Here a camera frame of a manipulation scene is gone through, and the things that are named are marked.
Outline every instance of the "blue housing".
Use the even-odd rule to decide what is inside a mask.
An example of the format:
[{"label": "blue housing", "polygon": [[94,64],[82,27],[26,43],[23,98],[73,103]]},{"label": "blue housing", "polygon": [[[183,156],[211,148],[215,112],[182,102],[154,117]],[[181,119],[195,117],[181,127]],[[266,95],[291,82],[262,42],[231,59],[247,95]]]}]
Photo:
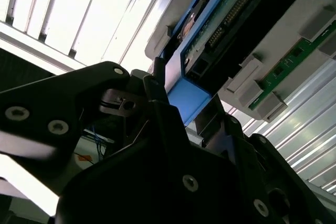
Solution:
[{"label": "blue housing", "polygon": [[185,125],[194,120],[212,97],[208,92],[186,78],[184,73],[184,52],[220,1],[210,0],[208,2],[187,37],[182,41],[166,65],[165,87],[168,91],[168,99],[171,105],[179,109]]}]

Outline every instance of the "screw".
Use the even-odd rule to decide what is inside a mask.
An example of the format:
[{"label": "screw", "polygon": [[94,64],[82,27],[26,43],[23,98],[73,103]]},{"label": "screw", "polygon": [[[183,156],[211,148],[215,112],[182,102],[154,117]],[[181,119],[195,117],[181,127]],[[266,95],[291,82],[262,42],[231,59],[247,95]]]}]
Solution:
[{"label": "screw", "polygon": [[231,116],[231,121],[234,122],[234,123],[239,123],[239,121],[236,118],[234,118],[233,116]]},{"label": "screw", "polygon": [[29,117],[29,111],[21,106],[13,106],[5,111],[5,115],[10,120],[23,121]]},{"label": "screw", "polygon": [[268,208],[266,207],[265,203],[263,203],[260,199],[255,199],[253,201],[253,204],[255,206],[255,208],[257,209],[257,211],[264,217],[267,217],[269,212],[268,212]]},{"label": "screw", "polygon": [[115,68],[114,71],[115,71],[117,74],[123,74],[123,73],[124,73],[120,68]]},{"label": "screw", "polygon": [[184,175],[182,178],[183,185],[191,192],[195,192],[198,190],[198,182],[191,175]]},{"label": "screw", "polygon": [[48,124],[48,130],[52,134],[63,135],[69,131],[69,125],[62,120],[53,120]]},{"label": "screw", "polygon": [[263,136],[260,136],[259,139],[263,144],[267,143],[266,139]]}]

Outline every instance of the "orange label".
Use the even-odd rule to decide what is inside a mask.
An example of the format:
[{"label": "orange label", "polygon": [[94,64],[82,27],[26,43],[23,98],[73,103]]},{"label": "orange label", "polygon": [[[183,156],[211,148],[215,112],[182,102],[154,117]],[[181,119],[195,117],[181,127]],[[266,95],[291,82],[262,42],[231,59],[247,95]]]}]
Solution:
[{"label": "orange label", "polygon": [[92,157],[90,155],[83,155],[83,156],[78,156],[79,161],[92,161]]}]

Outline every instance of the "green circuit board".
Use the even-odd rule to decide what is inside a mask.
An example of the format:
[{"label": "green circuit board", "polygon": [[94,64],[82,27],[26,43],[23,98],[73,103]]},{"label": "green circuit board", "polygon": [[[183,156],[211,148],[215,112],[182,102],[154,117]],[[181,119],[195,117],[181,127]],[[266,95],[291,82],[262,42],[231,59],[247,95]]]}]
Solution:
[{"label": "green circuit board", "polygon": [[324,40],[336,30],[336,20],[313,42],[301,38],[295,46],[258,82],[263,92],[249,106],[254,110],[293,70],[300,65]]}]

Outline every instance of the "circuit board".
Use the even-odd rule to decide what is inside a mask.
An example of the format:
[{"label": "circuit board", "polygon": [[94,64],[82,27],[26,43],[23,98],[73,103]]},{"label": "circuit board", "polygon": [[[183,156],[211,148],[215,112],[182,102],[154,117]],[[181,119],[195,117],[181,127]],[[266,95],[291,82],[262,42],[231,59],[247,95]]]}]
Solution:
[{"label": "circuit board", "polygon": [[325,39],[336,30],[336,20],[313,42],[301,38],[295,46],[258,82],[263,92],[249,106],[254,110],[293,70],[299,66]]},{"label": "circuit board", "polygon": [[220,33],[224,32],[224,28],[221,28],[220,25],[223,22],[223,19],[229,16],[228,14],[231,13],[231,10],[239,4],[238,2],[239,0],[221,1],[187,49],[185,53],[185,59],[187,61],[192,61],[194,55],[200,48],[202,48],[208,41],[214,40],[216,36],[220,36]]}]

